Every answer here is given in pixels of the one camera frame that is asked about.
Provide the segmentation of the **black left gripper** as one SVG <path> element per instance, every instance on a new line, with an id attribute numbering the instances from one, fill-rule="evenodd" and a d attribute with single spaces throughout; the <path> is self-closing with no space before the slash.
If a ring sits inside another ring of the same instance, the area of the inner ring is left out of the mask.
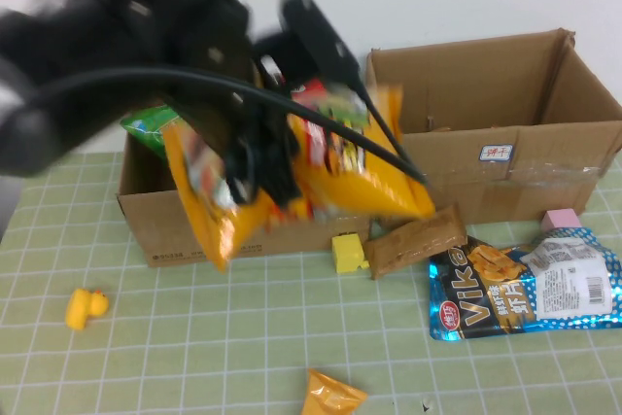
<path id="1" fill-rule="evenodd" d="M 202 45 L 191 52 L 187 66 L 261 86 L 247 40 Z M 264 154 L 264 190 L 280 209 L 301 197 L 293 170 L 299 146 L 285 114 L 263 101 L 217 86 L 173 85 L 169 95 L 176 112 L 208 146 L 221 156 L 226 154 L 225 179 L 235 204 L 253 203 L 259 191 L 255 154 L 247 142 L 237 142 L 250 130 L 270 144 Z"/>

